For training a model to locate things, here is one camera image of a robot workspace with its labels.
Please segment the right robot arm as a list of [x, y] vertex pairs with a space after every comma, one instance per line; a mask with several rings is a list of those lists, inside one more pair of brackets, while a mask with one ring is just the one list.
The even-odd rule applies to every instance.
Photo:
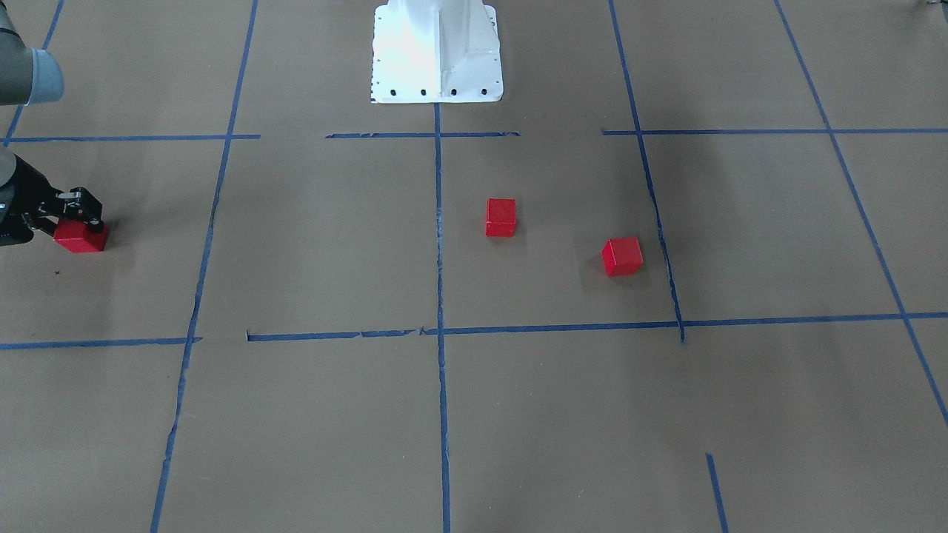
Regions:
[[[2, 105], [58, 101], [64, 92], [60, 65], [45, 50], [28, 47], [7, 18], [2, 19]], [[72, 253], [105, 249], [109, 229], [101, 202], [82, 187], [61, 191], [47, 176], [16, 155], [1, 150], [1, 245], [30, 243], [39, 232]]]

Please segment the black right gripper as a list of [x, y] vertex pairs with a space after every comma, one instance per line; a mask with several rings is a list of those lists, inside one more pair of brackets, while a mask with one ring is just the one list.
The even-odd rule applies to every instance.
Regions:
[[[60, 219], [81, 222], [92, 232], [104, 231], [104, 206], [85, 188], [59, 192], [13, 152], [1, 152], [1, 178], [1, 246], [27, 243], [35, 232], [52, 238]], [[53, 212], [39, 212], [41, 203], [52, 198]]]

